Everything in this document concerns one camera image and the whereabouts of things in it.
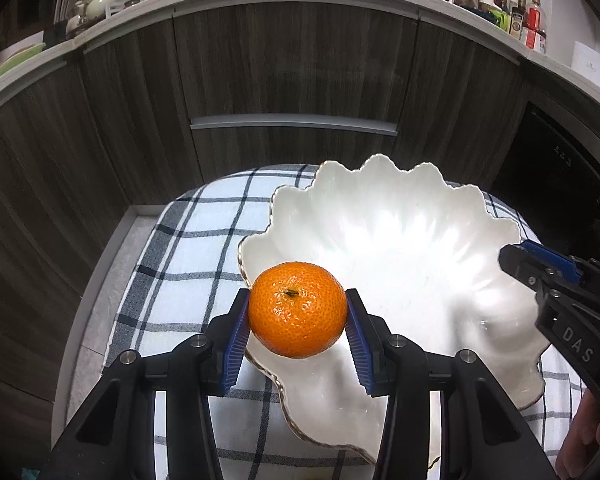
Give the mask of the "person right hand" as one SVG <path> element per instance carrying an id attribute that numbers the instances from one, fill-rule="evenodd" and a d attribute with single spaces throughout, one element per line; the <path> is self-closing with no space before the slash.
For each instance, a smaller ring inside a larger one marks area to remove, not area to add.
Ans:
<path id="1" fill-rule="evenodd" d="M 556 458 L 558 478 L 577 479 L 599 449 L 600 402 L 586 389 Z"/>

